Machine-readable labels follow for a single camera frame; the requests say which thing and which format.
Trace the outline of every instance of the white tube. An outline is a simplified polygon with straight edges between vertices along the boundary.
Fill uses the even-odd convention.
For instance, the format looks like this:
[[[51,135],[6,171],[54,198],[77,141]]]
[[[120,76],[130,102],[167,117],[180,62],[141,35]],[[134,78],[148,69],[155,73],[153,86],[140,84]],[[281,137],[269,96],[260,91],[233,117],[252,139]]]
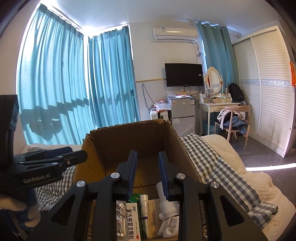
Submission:
[[[141,224],[142,224],[143,231],[145,232],[148,239],[149,230],[148,230],[148,202],[147,201],[148,201],[148,195],[140,195]]]
[[[168,219],[169,217],[179,215],[179,202],[169,202],[166,200],[164,194],[163,194],[163,185],[162,182],[159,182],[156,184],[157,192],[159,195],[160,203],[159,208],[161,213],[159,214],[159,218],[164,221]]]

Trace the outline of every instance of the black backpack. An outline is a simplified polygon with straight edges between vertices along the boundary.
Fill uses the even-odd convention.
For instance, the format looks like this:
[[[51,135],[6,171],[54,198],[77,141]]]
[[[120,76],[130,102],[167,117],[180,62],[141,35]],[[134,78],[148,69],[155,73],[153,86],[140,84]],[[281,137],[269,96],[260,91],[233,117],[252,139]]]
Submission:
[[[230,84],[228,87],[228,90],[229,90],[229,93],[230,93],[233,101],[243,101],[244,100],[244,93],[237,84],[235,84],[235,83]]]

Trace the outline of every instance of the oval mirror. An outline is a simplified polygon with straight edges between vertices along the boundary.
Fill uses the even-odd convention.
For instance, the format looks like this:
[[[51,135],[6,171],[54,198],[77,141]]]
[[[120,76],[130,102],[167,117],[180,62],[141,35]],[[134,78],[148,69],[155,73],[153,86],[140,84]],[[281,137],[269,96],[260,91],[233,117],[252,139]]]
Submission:
[[[215,94],[221,90],[221,77],[214,67],[210,67],[205,75],[206,85],[208,89],[213,89]]]

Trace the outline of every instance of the ceiling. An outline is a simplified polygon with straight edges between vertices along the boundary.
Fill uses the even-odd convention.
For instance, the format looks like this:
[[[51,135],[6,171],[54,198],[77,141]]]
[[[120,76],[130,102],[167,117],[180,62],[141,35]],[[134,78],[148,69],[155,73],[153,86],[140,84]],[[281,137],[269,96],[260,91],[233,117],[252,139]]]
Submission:
[[[244,34],[279,19],[265,0],[45,0],[86,32],[150,20],[210,22]]]

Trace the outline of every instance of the cream tube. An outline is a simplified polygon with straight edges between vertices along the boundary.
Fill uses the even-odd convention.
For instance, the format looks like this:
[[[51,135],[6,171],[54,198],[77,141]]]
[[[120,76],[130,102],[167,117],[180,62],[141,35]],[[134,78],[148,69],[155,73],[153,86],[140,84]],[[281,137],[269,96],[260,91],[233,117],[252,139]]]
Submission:
[[[140,195],[140,206],[141,206],[141,224],[143,232],[145,232],[148,239],[149,230],[148,230],[148,195]]]

